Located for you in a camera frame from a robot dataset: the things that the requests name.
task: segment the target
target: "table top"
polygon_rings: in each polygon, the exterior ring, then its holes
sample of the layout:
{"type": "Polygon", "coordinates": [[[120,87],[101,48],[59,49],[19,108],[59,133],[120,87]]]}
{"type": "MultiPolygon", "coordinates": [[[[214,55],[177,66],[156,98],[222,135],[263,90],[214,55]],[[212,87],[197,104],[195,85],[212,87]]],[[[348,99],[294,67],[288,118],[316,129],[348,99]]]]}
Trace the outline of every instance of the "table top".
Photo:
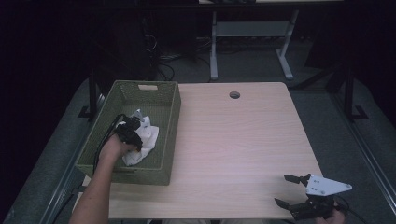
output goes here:
{"type": "MultiPolygon", "coordinates": [[[[169,186],[111,185],[109,218],[290,218],[306,200],[284,175],[321,175],[283,83],[179,84],[169,186]],[[230,97],[240,93],[239,99],[230,97]]],[[[89,183],[86,177],[84,185],[89,183]]]]}

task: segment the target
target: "green plastic crate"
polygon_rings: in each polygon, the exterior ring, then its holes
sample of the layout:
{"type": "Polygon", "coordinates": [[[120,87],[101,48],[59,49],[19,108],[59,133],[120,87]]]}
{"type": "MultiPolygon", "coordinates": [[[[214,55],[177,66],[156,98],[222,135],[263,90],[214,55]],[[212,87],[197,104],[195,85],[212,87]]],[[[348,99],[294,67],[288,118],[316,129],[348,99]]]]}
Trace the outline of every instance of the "green plastic crate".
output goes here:
{"type": "Polygon", "coordinates": [[[180,104],[176,82],[115,81],[81,150],[77,168],[92,177],[95,151],[113,119],[118,114],[131,116],[141,109],[143,116],[150,117],[151,125],[160,128],[155,148],[134,166],[126,166],[119,159],[112,182],[169,185],[180,104]]]}

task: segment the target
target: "table leg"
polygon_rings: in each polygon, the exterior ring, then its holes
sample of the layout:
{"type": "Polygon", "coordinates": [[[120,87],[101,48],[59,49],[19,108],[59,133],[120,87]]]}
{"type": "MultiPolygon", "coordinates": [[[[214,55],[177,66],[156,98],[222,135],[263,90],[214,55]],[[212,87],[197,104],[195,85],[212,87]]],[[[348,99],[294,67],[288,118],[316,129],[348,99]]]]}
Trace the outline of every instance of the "table leg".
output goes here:
{"type": "Polygon", "coordinates": [[[213,12],[212,22],[212,51],[210,52],[210,79],[217,80],[218,76],[218,59],[216,57],[216,11],[213,12]]]}
{"type": "Polygon", "coordinates": [[[285,35],[285,43],[283,44],[282,49],[276,50],[277,58],[279,59],[280,65],[282,66],[283,73],[285,74],[286,79],[293,79],[293,74],[290,71],[290,67],[288,61],[285,58],[286,50],[288,49],[289,42],[291,39],[291,35],[293,34],[294,24],[297,20],[299,10],[294,10],[291,16],[288,29],[285,35]]]}

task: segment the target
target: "human arm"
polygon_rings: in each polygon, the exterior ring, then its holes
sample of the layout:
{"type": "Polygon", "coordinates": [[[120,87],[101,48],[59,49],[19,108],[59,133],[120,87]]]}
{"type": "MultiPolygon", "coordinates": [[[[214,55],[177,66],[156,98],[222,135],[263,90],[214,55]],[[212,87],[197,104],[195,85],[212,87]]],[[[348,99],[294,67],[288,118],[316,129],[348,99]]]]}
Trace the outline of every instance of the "human arm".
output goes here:
{"type": "Polygon", "coordinates": [[[316,224],[344,224],[345,222],[346,216],[335,208],[332,210],[332,215],[327,219],[324,219],[323,217],[317,217],[315,219],[316,224]]]}
{"type": "Polygon", "coordinates": [[[122,143],[116,134],[112,134],[99,155],[99,162],[91,182],[76,205],[70,218],[70,224],[107,223],[111,174],[117,159],[134,146],[122,143]]]}

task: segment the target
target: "human hand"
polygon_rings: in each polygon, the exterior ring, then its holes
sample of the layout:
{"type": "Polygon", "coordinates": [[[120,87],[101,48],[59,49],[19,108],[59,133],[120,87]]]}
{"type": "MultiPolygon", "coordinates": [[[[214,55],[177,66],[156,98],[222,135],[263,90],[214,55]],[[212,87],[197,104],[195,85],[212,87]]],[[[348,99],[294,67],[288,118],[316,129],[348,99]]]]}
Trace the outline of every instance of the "human hand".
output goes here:
{"type": "Polygon", "coordinates": [[[128,151],[137,150],[137,146],[122,143],[119,136],[113,133],[108,137],[102,151],[99,155],[100,160],[116,161],[119,157],[125,155],[128,151]]]}
{"type": "Polygon", "coordinates": [[[323,217],[317,217],[315,219],[316,224],[344,224],[345,221],[346,221],[346,216],[337,209],[333,209],[332,215],[327,219],[324,219],[323,217]]]}

